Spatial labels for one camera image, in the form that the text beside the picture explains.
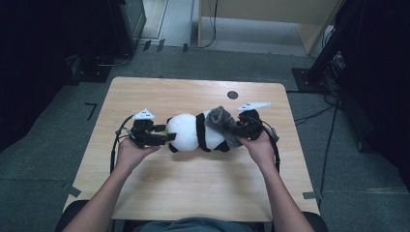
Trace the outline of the person's blue-grey clothing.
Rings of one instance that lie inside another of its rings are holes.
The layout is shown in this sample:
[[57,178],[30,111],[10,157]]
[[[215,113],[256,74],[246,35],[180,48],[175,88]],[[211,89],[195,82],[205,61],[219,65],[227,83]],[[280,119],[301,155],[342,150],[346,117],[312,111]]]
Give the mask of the person's blue-grey clothing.
[[132,232],[254,232],[246,224],[210,217],[187,217],[173,221],[150,221]]

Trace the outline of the person's right hand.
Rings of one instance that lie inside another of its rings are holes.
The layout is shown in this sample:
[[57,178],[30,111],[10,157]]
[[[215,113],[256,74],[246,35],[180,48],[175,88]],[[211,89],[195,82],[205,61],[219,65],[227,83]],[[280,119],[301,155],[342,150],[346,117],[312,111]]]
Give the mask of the person's right hand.
[[239,137],[238,140],[248,149],[250,157],[259,168],[275,168],[275,152],[269,135],[263,131],[256,140]]

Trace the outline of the dark floor base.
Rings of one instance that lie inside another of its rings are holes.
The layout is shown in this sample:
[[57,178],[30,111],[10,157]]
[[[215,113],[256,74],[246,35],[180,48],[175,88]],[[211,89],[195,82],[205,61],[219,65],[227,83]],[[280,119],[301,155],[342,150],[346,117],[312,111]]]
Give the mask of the dark floor base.
[[71,86],[76,86],[80,82],[106,83],[111,71],[109,66],[82,60],[77,55],[68,57],[66,63],[73,72],[68,82]]

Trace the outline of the black cabinet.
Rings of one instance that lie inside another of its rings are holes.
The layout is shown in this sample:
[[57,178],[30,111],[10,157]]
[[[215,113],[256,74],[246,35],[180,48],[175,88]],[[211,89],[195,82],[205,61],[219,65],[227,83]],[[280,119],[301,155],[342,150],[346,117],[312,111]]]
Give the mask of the black cabinet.
[[113,22],[117,56],[133,55],[146,23],[142,0],[107,0]]

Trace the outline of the black metal stand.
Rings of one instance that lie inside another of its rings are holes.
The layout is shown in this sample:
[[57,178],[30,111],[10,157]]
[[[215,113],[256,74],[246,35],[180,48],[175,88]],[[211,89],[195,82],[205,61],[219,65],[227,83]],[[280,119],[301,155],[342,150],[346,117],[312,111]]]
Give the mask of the black metal stand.
[[[313,24],[297,23],[295,28],[301,39],[305,52],[312,55],[318,44],[324,38],[326,30],[334,21],[339,9],[345,0],[325,0],[325,6],[319,7],[321,13],[317,22]],[[323,47],[313,65],[308,69],[292,68],[292,74],[300,92],[323,93],[328,89],[324,86],[323,72],[334,57],[332,41],[328,41]]]

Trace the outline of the panda plush toy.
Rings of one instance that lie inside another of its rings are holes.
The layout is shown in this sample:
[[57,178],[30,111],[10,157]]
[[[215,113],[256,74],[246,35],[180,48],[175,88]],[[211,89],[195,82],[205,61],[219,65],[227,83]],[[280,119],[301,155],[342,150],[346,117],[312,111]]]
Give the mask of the panda plush toy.
[[201,149],[204,152],[230,150],[225,137],[218,131],[205,125],[209,110],[198,115],[183,113],[167,120],[167,132],[175,133],[175,139],[169,144],[173,153],[190,152]]

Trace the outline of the person's left hand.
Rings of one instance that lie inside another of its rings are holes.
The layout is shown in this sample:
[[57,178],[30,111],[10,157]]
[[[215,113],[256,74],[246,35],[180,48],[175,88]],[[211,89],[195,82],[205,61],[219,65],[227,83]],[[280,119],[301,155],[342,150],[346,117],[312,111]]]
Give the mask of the person's left hand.
[[123,176],[130,176],[133,170],[149,155],[158,151],[160,146],[139,148],[131,139],[120,142],[118,156],[113,172]]

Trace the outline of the beige wooden cabinet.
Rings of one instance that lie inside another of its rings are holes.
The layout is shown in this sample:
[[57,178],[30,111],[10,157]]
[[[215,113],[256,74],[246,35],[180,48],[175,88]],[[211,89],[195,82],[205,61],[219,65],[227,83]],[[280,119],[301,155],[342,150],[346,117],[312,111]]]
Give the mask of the beige wooden cabinet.
[[199,17],[294,23],[311,55],[345,0],[199,0]]

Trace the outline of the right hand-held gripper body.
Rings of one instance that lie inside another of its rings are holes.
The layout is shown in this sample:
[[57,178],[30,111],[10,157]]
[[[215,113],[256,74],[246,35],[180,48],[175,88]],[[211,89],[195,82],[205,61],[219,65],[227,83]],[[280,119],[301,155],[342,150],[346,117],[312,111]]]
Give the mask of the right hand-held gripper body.
[[237,126],[244,127],[246,129],[245,138],[250,140],[256,140],[261,132],[263,131],[262,120],[260,119],[258,108],[270,106],[269,101],[259,101],[259,102],[247,102],[242,106],[238,107],[240,111],[239,121],[236,123]]

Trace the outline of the grey fuzzy sock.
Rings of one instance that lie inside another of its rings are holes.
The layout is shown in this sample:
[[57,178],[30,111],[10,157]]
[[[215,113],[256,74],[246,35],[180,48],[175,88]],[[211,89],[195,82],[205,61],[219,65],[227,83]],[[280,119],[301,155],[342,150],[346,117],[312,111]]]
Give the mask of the grey fuzzy sock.
[[242,146],[237,136],[231,131],[231,126],[236,125],[235,119],[221,105],[212,109],[205,117],[205,125],[221,134],[229,149],[236,149]]

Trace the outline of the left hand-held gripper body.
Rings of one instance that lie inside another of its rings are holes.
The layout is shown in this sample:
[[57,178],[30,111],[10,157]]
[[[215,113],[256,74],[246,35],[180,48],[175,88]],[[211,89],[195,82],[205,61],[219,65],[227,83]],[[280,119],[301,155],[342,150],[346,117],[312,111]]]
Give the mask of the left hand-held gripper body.
[[144,148],[146,146],[157,146],[157,138],[152,134],[152,131],[155,128],[155,115],[148,109],[143,109],[133,115],[132,119],[133,124],[131,129],[131,138],[134,143],[140,148]]

